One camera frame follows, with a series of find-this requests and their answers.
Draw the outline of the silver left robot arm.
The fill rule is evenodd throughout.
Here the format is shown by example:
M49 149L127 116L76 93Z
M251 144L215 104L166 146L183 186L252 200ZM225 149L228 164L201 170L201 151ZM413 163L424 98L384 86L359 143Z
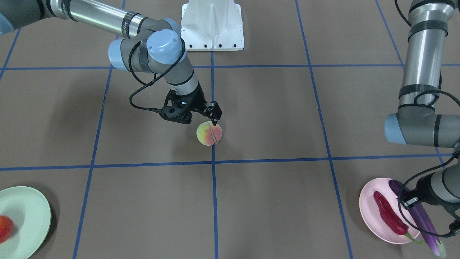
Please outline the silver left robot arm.
M413 0L407 22L408 49L398 110L384 124L387 141L402 145L453 149L459 158L459 116L435 113L442 91L442 56L448 22L458 0Z

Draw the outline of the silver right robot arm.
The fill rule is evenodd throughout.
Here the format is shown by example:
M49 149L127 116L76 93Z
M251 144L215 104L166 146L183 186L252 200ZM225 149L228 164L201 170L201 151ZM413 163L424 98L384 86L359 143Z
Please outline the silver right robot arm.
M129 97L133 108L157 113L161 118L189 124L192 113L217 125L222 110L207 102L180 36L171 19L154 20L97 0L2 0L1 34L11 33L40 20L56 17L84 23L120 36L110 43L110 64L130 72L142 85ZM133 103L134 96L164 78L170 90L162 108Z

